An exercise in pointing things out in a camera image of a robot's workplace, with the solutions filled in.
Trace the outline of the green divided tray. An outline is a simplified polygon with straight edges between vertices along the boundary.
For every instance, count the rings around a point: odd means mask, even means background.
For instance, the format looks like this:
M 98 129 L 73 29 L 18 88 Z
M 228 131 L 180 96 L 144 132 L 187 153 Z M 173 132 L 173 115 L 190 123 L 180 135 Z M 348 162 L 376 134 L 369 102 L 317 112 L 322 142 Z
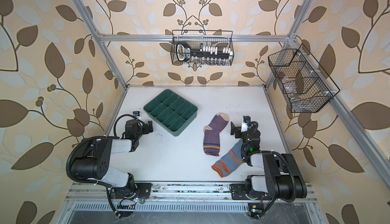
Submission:
M 177 137 L 196 118 L 198 107 L 170 89 L 149 101 L 144 111 L 156 123 Z

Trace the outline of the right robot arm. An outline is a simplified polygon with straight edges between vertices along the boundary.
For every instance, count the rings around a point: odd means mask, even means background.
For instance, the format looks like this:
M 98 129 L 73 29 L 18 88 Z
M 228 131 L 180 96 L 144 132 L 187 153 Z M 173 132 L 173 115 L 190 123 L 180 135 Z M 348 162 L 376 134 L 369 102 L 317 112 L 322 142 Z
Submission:
M 231 135 L 243 143 L 239 156 L 244 164 L 260 168 L 263 175 L 249 175 L 242 184 L 231 184 L 233 200 L 266 197 L 293 202 L 307 196 L 307 186 L 292 154 L 260 149 L 258 123 L 245 116 L 241 126 L 231 123 Z

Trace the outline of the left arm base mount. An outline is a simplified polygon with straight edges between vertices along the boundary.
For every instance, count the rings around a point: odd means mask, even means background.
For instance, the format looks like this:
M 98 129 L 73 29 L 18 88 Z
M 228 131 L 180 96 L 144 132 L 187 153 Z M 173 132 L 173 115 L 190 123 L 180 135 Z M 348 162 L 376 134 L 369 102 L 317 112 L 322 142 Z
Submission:
M 151 194 L 152 183 L 135 182 L 126 187 L 115 187 L 109 190 L 112 199 L 147 199 Z

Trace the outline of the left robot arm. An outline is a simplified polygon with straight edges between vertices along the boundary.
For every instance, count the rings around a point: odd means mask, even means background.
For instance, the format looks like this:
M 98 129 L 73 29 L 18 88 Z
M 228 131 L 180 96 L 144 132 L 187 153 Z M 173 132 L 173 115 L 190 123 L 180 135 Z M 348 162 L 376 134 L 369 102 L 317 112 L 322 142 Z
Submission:
M 74 147 L 66 162 L 66 174 L 74 182 L 92 183 L 124 189 L 138 190 L 134 176 L 111 166 L 114 154 L 134 152 L 143 135 L 153 132 L 152 121 L 143 122 L 135 114 L 123 114 L 114 122 L 113 136 L 94 136 L 83 139 Z

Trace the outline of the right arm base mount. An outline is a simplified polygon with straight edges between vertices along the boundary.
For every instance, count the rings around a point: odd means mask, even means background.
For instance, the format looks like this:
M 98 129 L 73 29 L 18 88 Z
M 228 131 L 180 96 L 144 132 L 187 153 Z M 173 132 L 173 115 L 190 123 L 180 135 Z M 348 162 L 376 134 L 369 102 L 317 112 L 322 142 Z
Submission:
M 245 201 L 271 201 L 272 198 L 263 192 L 250 191 L 246 188 L 244 183 L 230 184 L 229 190 L 233 200 L 245 200 Z

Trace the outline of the purple sock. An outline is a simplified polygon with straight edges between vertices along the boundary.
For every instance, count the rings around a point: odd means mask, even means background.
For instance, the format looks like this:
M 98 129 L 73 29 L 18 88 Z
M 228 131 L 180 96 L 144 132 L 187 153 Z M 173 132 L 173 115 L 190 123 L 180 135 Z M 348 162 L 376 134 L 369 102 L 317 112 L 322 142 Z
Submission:
M 217 113 L 204 128 L 203 150 L 206 155 L 219 156 L 220 133 L 227 126 L 230 118 L 225 113 Z

